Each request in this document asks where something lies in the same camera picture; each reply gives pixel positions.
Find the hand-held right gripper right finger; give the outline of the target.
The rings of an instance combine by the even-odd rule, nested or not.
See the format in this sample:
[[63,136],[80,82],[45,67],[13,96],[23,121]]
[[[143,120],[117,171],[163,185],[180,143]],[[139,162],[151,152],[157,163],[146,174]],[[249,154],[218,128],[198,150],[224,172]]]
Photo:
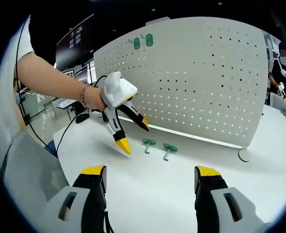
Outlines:
[[194,168],[194,191],[198,233],[264,233],[270,227],[255,205],[213,168]]

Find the person's left hand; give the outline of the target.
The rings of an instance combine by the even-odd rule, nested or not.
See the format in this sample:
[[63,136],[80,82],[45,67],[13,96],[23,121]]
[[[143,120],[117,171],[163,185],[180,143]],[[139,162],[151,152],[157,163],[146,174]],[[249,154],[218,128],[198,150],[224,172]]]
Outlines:
[[97,87],[87,87],[84,91],[84,103],[85,106],[94,109],[103,111],[106,107],[105,103],[101,98],[101,89]]

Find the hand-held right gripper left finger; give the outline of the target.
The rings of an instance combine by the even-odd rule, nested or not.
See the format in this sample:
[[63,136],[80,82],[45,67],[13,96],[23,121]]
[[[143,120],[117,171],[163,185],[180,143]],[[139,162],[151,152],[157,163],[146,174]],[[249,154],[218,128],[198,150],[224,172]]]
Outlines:
[[42,233],[106,233],[107,167],[98,165],[80,172],[46,204],[40,218]]

